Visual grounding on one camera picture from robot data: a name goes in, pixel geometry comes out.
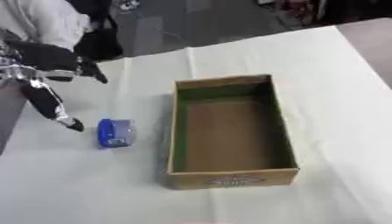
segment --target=table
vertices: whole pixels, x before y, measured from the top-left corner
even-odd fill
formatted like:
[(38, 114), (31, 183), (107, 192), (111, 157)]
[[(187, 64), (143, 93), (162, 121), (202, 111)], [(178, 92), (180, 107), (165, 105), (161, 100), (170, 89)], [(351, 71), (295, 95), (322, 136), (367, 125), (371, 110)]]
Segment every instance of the table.
[[(56, 84), (70, 114), (90, 128), (85, 133), (24, 109), (0, 157), (2, 221), (389, 223), (392, 94), (336, 28), (101, 66), (111, 74), (107, 86), (87, 79)], [(159, 185), (172, 82), (259, 73), (273, 74), (277, 84), (302, 168), (293, 185), (183, 192)], [(135, 145), (97, 150), (93, 127), (103, 117), (135, 120)]]

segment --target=open cardboard box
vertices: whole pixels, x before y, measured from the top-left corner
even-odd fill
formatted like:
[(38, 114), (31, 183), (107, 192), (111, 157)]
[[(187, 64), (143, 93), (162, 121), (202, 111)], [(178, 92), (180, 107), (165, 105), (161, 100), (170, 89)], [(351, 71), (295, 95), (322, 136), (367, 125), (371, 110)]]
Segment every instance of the open cardboard box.
[(299, 171), (270, 75), (176, 83), (175, 189), (288, 185)]

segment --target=robotic hand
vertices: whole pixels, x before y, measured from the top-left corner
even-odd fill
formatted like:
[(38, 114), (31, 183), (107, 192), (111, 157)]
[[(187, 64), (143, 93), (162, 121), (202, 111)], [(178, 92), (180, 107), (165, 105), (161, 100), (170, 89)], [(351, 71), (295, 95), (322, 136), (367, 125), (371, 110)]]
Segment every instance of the robotic hand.
[(45, 83), (45, 78), (71, 81), (75, 75), (108, 83), (93, 61), (65, 48), (19, 40), (0, 42), (0, 79), (21, 82), (24, 97), (42, 116), (71, 130), (83, 131), (82, 122), (67, 114), (61, 98)]

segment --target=white clothing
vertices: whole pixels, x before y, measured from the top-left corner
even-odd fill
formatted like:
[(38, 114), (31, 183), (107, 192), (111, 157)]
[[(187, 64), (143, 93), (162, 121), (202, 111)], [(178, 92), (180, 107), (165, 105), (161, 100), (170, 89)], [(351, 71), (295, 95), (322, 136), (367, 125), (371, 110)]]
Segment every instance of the white clothing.
[(89, 27), (89, 17), (65, 0), (1, 0), (0, 28), (23, 40), (73, 50)]

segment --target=gray floor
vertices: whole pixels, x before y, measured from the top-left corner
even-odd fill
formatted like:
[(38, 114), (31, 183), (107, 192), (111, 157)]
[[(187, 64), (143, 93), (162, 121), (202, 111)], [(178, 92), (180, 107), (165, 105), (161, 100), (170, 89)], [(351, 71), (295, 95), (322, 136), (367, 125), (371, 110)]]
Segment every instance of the gray floor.
[[(113, 10), (127, 57), (297, 29), (287, 25), (292, 20), (282, 23), (276, 13), (257, 6), (253, 0), (140, 1), (141, 7), (132, 12)], [(0, 88), (0, 154), (24, 103), (15, 87)]]

